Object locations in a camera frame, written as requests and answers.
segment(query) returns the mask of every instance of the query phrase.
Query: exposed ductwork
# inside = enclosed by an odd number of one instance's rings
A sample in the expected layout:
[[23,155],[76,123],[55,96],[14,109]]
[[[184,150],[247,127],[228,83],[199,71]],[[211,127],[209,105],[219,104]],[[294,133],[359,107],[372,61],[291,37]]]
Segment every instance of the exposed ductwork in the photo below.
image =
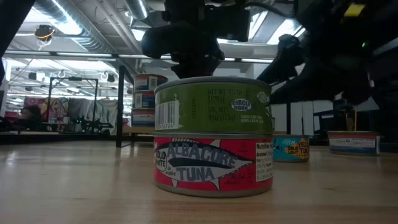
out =
[[[76,37],[72,40],[87,51],[91,53],[116,53],[112,45],[71,0],[36,0],[33,9],[47,16],[52,25],[64,34],[75,35]],[[119,64],[117,62],[106,63],[118,69]],[[123,61],[121,63],[130,72],[137,73],[135,68],[130,67]]]
[[137,20],[143,20],[149,15],[149,6],[145,0],[124,0],[130,15]]

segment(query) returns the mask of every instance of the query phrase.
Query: person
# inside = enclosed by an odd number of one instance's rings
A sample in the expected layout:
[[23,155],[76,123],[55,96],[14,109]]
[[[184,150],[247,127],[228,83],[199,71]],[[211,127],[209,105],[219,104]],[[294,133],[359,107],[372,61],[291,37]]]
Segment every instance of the person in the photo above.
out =
[[42,129],[42,114],[37,105],[26,106],[21,110],[21,118],[16,120],[13,126],[27,128],[30,131]]

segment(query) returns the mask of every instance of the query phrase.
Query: green tuna can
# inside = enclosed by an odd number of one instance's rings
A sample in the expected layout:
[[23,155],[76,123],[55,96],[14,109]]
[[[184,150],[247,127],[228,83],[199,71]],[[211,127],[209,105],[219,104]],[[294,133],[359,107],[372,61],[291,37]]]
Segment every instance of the green tuna can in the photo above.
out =
[[272,132],[271,87],[236,77],[195,77],[155,89],[158,133]]

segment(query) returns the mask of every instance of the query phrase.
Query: wooden table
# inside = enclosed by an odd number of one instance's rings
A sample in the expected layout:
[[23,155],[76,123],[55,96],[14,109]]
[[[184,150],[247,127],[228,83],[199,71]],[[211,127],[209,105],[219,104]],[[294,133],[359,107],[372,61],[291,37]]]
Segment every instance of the wooden table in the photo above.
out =
[[0,223],[397,223],[398,155],[275,163],[261,195],[211,199],[152,183],[153,146],[82,141],[0,148]]

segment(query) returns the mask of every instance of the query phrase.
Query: tuna can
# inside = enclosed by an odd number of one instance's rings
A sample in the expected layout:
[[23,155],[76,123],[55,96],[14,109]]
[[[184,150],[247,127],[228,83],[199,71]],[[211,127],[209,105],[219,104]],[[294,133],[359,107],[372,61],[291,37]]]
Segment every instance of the tuna can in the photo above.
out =
[[133,109],[155,108],[155,94],[153,91],[134,91],[132,97],[134,98],[134,102],[132,103]]
[[310,139],[300,135],[274,135],[275,162],[307,162],[310,159]]
[[134,76],[134,90],[155,90],[159,85],[167,82],[167,78],[155,74],[139,74]]
[[380,135],[370,131],[328,131],[332,153],[376,156],[380,153]]
[[272,136],[155,133],[155,184],[199,197],[245,197],[272,185]]
[[155,110],[154,109],[134,109],[131,110],[132,126],[154,127]]
[[195,77],[155,89],[158,133],[271,134],[269,85],[250,78]]

